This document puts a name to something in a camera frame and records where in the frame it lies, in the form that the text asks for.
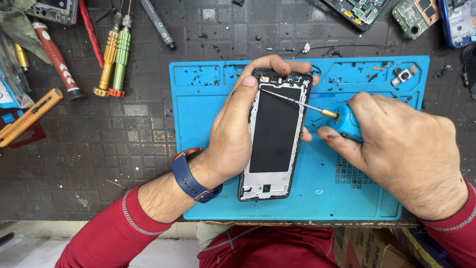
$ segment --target person's left hand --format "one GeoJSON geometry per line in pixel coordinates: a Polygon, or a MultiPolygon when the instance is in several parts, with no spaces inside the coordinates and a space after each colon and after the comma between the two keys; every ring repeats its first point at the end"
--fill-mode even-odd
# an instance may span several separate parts
{"type": "MultiPolygon", "coordinates": [[[[251,76],[255,68],[273,69],[281,75],[287,75],[291,72],[309,73],[312,65],[309,62],[285,62],[278,55],[269,55],[258,58],[245,67],[213,122],[209,147],[193,160],[194,168],[207,173],[199,181],[207,189],[213,189],[241,173],[251,157],[248,117],[258,91],[258,82],[251,76]]],[[[318,83],[319,76],[314,75],[312,86],[318,83]]],[[[305,130],[301,139],[312,139],[312,135],[305,130]]]]}

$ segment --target sleeve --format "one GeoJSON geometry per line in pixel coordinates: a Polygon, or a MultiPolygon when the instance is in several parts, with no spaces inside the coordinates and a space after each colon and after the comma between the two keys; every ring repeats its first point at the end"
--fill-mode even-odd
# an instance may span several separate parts
{"type": "Polygon", "coordinates": [[[455,267],[473,267],[476,263],[476,190],[465,179],[468,200],[463,208],[441,221],[420,220],[428,234],[449,254],[455,267]]]}
{"type": "Polygon", "coordinates": [[[138,187],[88,222],[66,246],[55,268],[126,268],[150,242],[170,228],[172,223],[156,222],[142,211],[138,187]]]}

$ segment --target blue silicone repair mat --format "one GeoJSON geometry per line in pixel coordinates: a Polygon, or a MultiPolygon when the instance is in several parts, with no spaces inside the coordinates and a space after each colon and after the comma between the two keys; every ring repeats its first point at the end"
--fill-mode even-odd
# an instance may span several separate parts
{"type": "MultiPolygon", "coordinates": [[[[333,110],[360,91],[396,97],[420,109],[429,65],[427,56],[307,59],[321,82],[311,90],[309,104],[333,110]],[[391,85],[396,67],[416,65],[405,83],[391,85]],[[369,81],[374,74],[378,76],[369,81]]],[[[235,84],[240,65],[249,61],[172,62],[169,66],[177,151],[205,147],[213,120],[235,84]]],[[[240,202],[238,176],[226,181],[221,195],[197,203],[185,219],[229,220],[395,220],[402,205],[371,178],[329,149],[316,135],[326,119],[307,110],[304,126],[313,134],[301,142],[288,198],[240,202]]]]}

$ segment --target red long sleeve shirt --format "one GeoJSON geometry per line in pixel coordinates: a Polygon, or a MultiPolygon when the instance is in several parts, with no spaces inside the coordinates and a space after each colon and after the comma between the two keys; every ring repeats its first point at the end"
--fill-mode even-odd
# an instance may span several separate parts
{"type": "MultiPolygon", "coordinates": [[[[429,234],[449,253],[455,267],[476,267],[476,189],[454,216],[424,221],[429,234]]],[[[137,188],[88,222],[73,237],[56,268],[126,268],[171,224],[150,219],[140,208],[137,188]]],[[[198,254],[201,268],[337,268],[334,230],[309,227],[236,226],[216,237],[198,254]]]]}

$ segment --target person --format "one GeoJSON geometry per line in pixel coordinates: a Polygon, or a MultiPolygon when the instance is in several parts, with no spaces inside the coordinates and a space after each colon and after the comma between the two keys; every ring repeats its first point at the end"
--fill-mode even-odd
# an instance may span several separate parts
{"type": "MultiPolygon", "coordinates": [[[[286,75],[308,73],[311,64],[270,55],[245,67],[213,122],[208,148],[188,163],[196,182],[206,189],[239,174],[251,157],[248,114],[258,90],[251,76],[255,68],[286,75]]],[[[313,86],[318,82],[313,76],[313,86]]],[[[459,169],[453,123],[378,94],[358,93],[347,104],[365,142],[343,138],[328,126],[318,129],[319,138],[420,218],[455,267],[476,267],[476,193],[459,169]]],[[[303,129],[301,140],[312,138],[303,129]]],[[[194,204],[173,173],[144,183],[88,222],[65,247],[56,267],[127,267],[194,204]]],[[[332,235],[332,228],[323,227],[235,226],[214,238],[198,258],[202,268],[335,268],[332,235]]]]}

